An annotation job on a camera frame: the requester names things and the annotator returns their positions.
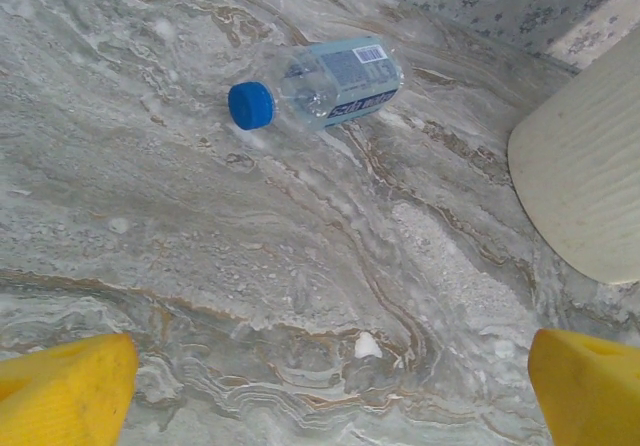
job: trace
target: yellow object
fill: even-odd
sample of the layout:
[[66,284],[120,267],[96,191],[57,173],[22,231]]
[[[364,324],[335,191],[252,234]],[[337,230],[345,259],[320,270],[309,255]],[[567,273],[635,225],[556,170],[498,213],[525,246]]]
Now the yellow object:
[[115,445],[137,368],[127,334],[0,362],[0,445]]
[[640,445],[640,349],[542,329],[529,377],[555,446]]

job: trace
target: white cylindrical object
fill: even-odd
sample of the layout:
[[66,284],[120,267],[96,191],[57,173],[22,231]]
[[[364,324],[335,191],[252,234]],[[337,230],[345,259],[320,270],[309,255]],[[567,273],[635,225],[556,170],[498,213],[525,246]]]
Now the white cylindrical object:
[[601,282],[640,280],[640,28],[509,139],[518,197],[547,243]]

